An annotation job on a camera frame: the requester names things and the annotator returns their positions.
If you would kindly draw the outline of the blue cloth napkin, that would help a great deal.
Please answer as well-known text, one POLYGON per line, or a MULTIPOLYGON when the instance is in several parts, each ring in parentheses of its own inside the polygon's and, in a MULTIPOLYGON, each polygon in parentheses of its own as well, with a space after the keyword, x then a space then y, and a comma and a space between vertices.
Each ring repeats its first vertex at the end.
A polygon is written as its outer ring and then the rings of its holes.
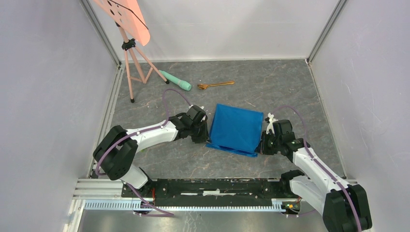
POLYGON ((262 112, 218 103, 206 147, 247 157, 257 157, 262 133, 262 112))

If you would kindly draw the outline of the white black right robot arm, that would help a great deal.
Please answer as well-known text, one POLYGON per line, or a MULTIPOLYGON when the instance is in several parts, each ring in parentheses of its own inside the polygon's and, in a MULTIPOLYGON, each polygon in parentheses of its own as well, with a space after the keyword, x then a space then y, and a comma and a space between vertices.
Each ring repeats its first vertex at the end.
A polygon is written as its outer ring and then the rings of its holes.
POLYGON ((267 117, 260 151, 287 157, 299 169, 283 173, 279 191, 297 195, 322 216, 329 232, 362 232, 373 226, 367 193, 360 184, 338 176, 316 155, 303 138, 296 138, 289 120, 267 117))

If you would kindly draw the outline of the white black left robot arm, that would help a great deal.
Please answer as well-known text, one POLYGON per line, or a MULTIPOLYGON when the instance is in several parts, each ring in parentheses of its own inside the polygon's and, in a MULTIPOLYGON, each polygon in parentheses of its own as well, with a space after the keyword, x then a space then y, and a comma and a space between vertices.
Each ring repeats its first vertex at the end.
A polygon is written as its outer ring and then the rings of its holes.
POLYGON ((97 162, 95 173, 130 184, 135 193, 146 197, 152 191, 152 184, 148 175, 133 164, 135 155, 157 144, 187 137, 196 144, 204 143, 209 138, 207 119, 201 107, 192 105, 186 113, 170 116, 155 125, 128 130, 114 126, 93 152, 97 162))

